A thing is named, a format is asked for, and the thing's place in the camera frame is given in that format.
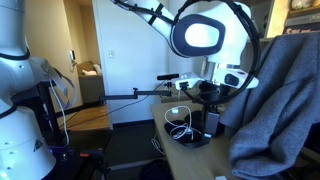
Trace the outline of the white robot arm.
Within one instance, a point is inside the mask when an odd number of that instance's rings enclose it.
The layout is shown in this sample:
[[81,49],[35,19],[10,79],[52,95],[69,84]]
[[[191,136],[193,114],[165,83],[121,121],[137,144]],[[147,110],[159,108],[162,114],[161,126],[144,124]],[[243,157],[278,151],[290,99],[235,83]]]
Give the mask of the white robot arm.
[[[249,8],[230,0],[185,17],[171,15],[157,0],[111,1],[146,20],[181,56],[221,54],[230,27],[242,27],[245,36],[252,32]],[[0,0],[0,36],[1,180],[42,180],[56,159],[42,138],[35,113],[20,103],[31,98],[37,84],[58,74],[46,60],[30,55],[25,0]]]

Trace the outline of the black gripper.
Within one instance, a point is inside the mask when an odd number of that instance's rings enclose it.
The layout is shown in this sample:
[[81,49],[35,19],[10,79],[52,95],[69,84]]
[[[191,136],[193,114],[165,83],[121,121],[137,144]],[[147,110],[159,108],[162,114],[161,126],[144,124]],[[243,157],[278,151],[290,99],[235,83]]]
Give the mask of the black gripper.
[[202,109],[202,119],[204,122],[204,133],[214,138],[219,135],[221,124],[219,122],[220,113],[216,106],[204,106]]

